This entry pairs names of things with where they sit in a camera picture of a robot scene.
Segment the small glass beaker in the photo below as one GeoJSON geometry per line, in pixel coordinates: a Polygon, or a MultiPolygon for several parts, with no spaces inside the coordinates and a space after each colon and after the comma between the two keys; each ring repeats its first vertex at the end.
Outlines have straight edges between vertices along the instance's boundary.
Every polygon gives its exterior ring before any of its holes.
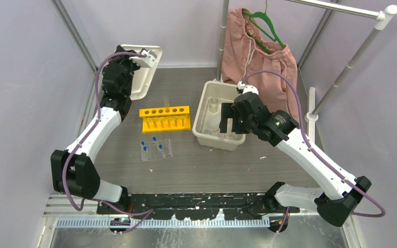
{"type": "Polygon", "coordinates": [[[211,113],[216,113],[218,111],[218,108],[219,108],[218,98],[214,98],[214,97],[209,98],[208,110],[211,113]]]}

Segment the white rectangular tray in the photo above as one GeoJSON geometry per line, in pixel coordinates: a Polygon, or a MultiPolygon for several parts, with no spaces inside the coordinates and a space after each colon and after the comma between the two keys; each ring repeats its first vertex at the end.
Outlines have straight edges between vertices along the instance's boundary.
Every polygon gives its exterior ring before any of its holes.
{"type": "Polygon", "coordinates": [[[157,66],[161,60],[163,49],[160,46],[155,45],[130,45],[130,44],[121,44],[119,45],[125,51],[129,51],[131,53],[139,54],[141,49],[152,50],[158,55],[157,62],[152,68],[142,68],[135,71],[133,80],[132,80],[132,88],[131,88],[131,100],[140,100],[143,99],[151,85],[152,79],[156,72],[157,66]]]}

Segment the beige plastic bin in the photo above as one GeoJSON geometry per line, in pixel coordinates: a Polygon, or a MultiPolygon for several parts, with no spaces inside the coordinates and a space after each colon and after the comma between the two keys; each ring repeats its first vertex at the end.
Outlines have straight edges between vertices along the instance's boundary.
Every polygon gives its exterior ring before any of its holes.
{"type": "Polygon", "coordinates": [[[208,81],[205,83],[192,128],[192,132],[200,145],[234,151],[245,142],[246,136],[244,134],[240,134],[242,139],[238,141],[228,140],[223,137],[225,133],[220,133],[220,129],[213,132],[212,136],[203,134],[203,131],[208,129],[206,122],[210,116],[216,113],[221,114],[221,104],[232,103],[237,96],[236,85],[219,81],[208,81]],[[211,113],[208,110],[209,98],[211,97],[218,98],[219,101],[219,108],[216,113],[211,113]]]}

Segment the red capped wash bottle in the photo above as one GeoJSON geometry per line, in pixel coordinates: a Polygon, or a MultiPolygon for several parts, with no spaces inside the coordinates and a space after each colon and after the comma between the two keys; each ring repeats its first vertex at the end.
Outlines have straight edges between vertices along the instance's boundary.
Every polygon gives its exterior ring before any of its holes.
{"type": "Polygon", "coordinates": [[[215,132],[218,129],[220,129],[220,122],[221,122],[221,114],[216,113],[215,115],[210,116],[210,118],[207,120],[206,122],[207,128],[215,132]]]}

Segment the small white cup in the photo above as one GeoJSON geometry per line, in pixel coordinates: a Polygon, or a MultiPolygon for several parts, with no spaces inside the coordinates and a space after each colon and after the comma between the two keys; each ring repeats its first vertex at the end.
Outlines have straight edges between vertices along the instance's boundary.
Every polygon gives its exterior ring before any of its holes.
{"type": "Polygon", "coordinates": [[[213,135],[213,131],[211,129],[205,129],[203,131],[203,134],[212,136],[213,135]]]}

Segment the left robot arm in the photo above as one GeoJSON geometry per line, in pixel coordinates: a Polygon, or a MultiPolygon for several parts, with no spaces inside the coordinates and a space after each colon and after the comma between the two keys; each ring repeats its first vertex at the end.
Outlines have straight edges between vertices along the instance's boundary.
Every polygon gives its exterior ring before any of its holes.
{"type": "Polygon", "coordinates": [[[129,209],[127,188],[102,180],[94,161],[129,113],[136,71],[152,68],[156,60],[146,48],[137,52],[119,45],[98,67],[94,76],[95,116],[74,142],[51,155],[53,188],[64,193],[75,210],[82,211],[87,199],[109,202],[117,213],[129,209]]]}

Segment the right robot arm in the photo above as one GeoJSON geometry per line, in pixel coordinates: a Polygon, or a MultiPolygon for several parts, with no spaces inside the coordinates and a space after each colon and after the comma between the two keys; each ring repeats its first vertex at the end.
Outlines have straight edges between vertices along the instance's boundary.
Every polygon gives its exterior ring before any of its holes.
{"type": "Polygon", "coordinates": [[[227,132],[228,120],[236,134],[255,134],[260,140],[287,154],[319,185],[318,188],[292,186],[276,182],[265,194],[265,205],[272,212],[285,207],[316,211],[327,223],[341,227],[371,187],[365,177],[345,172],[314,146],[299,123],[285,111],[270,113],[253,92],[239,95],[232,103],[222,103],[220,131],[227,132]]]}

